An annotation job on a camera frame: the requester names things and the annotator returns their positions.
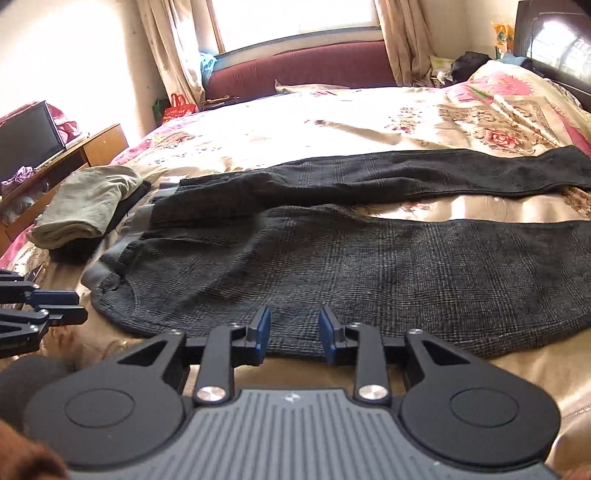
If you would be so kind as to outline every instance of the sunlight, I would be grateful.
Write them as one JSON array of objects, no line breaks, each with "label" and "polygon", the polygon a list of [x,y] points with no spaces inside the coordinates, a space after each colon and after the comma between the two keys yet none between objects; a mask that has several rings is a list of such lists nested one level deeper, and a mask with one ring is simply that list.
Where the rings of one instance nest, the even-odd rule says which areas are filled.
[{"label": "sunlight", "polygon": [[542,30],[532,40],[528,56],[558,68],[560,57],[577,38],[566,25],[558,21],[544,23]]},{"label": "sunlight", "polygon": [[21,21],[13,31],[3,28],[0,77],[10,95],[2,96],[0,111],[47,100],[83,131],[94,134],[121,123],[128,141],[139,141],[120,7],[100,0],[61,1],[45,8],[35,2],[33,9],[30,3],[15,3],[18,9],[11,5],[3,12]]},{"label": "sunlight", "polygon": [[226,51],[311,31],[370,24],[372,0],[213,0]]},{"label": "sunlight", "polygon": [[452,212],[450,220],[466,218],[466,201],[463,196],[459,196],[452,201]]}]

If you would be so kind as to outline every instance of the floral bedspread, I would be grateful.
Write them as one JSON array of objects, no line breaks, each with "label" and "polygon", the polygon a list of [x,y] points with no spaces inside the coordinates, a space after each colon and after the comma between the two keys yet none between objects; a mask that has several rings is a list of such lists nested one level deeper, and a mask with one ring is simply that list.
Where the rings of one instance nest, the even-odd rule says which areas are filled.
[{"label": "floral bedspread", "polygon": [[[117,156],[151,181],[178,181],[261,168],[301,158],[390,150],[468,148],[510,161],[575,144],[591,154],[591,114],[555,84],[520,67],[490,61],[472,78],[445,89],[311,90],[227,106],[171,121],[140,145]],[[393,205],[359,206],[371,216],[420,221],[455,218],[503,222],[588,220],[589,195],[577,189],[520,200],[453,196]],[[104,251],[116,232],[101,246]],[[94,310],[80,285],[82,269],[52,264],[47,253],[25,245],[8,268],[46,266],[44,288],[76,288],[89,320],[53,329],[44,350],[80,368],[139,340],[117,331]],[[497,365],[545,388],[558,402],[563,427],[550,464],[564,472],[591,463],[591,332],[499,358]],[[311,362],[268,359],[237,369],[237,385],[275,388],[351,387],[350,372]],[[393,388],[401,388],[395,375]]]}]

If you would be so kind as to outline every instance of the yellow package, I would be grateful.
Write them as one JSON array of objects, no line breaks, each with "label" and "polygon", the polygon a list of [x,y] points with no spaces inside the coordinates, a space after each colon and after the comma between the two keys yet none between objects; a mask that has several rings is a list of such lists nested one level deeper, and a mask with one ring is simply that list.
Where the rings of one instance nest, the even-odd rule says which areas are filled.
[{"label": "yellow package", "polygon": [[496,34],[495,48],[497,58],[500,58],[508,51],[513,52],[515,28],[506,23],[493,23],[492,28],[495,29]]}]

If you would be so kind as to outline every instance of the black bag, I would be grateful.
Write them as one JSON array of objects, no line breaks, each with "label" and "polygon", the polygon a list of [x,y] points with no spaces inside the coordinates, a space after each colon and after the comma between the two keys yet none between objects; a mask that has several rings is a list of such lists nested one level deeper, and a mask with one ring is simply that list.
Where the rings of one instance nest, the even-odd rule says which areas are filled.
[{"label": "black bag", "polygon": [[452,65],[453,83],[465,82],[489,60],[492,60],[492,58],[484,53],[467,51]]}]

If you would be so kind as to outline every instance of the dark wooden headboard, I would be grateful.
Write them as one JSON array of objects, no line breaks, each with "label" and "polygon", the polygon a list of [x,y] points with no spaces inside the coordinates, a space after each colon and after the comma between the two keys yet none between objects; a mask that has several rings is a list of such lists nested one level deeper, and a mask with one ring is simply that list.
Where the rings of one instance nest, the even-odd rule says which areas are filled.
[{"label": "dark wooden headboard", "polygon": [[575,0],[522,0],[515,25],[515,55],[591,112],[591,15]]}]

